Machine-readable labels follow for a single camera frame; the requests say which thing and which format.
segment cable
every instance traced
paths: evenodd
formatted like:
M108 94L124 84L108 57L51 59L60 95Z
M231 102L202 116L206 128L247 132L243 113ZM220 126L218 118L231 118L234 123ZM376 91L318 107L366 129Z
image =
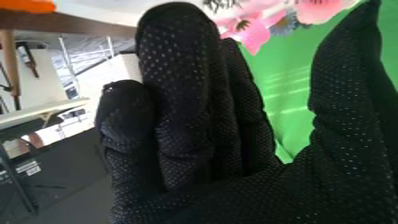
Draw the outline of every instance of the cable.
M21 43L21 42L39 43L46 46L46 49L50 48L50 44L39 40L16 40L16 43Z

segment black glove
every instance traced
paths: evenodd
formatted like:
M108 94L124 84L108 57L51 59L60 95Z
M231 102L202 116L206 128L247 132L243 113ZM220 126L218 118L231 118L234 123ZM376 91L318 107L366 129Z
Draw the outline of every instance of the black glove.
M384 137L385 116L398 110L394 103L387 111L373 102L380 88L396 94L380 63L378 5L376 0L360 5L320 45L314 132L289 165L275 157L234 41L220 42L215 24L190 4L149 10L137 32L144 85L121 81L105 86L96 118L114 223L398 221L396 143Z

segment finger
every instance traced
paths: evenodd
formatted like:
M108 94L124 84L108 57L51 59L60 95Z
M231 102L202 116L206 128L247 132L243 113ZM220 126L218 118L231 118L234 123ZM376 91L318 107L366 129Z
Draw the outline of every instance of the finger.
M167 189L209 181L211 29L206 15L186 3L153 8L138 23L137 54L158 112L156 139Z
M227 61L234 112L238 119L245 174L281 165L275 156L273 131L263 111L259 90L250 69L233 39L222 41Z
M96 128L112 171L115 219L124 216L131 203L163 192L153 117L153 102L142 84L128 80L106 85Z
M215 157L211 161L213 179L241 176L241 150L240 134L234 116L234 102L229 87L229 74L225 66L225 55L218 35L213 35L209 43L209 107L211 107L211 131L215 144Z
M369 87L369 77L380 75L373 70L376 61L368 60L368 54L373 59L380 56L373 46L380 41L373 39L376 15L378 4L369 1L350 12L318 47L309 96L314 131L311 145L289 166L302 172L293 173L297 181L307 177L321 181L318 186L330 198L341 198L341 207L348 198L355 202L350 206L366 203L373 207L380 202L389 203L396 194Z
M380 54L382 54L382 34L376 27L376 16L373 15L373 26L364 30L366 38L360 40L362 57L368 64L366 84L369 88L371 103L380 122L384 144L387 147L389 164L398 178L398 94L394 84L385 73Z

